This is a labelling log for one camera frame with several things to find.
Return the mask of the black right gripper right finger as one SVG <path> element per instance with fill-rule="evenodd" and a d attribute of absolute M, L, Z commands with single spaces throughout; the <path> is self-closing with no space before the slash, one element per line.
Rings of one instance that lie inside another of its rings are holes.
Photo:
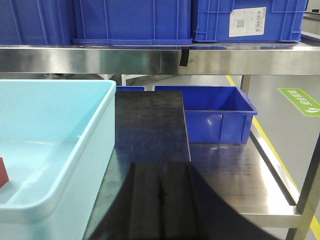
<path fill-rule="evenodd" d="M 162 179 L 165 240 L 274 240 L 219 197 L 187 162 L 169 162 Z"/>

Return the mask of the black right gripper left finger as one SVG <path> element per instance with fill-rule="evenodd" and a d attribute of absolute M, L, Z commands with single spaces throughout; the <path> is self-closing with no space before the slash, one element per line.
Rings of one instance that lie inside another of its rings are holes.
<path fill-rule="evenodd" d="M 127 176 L 90 240 L 159 240 L 160 179 L 156 164 L 132 162 Z"/>

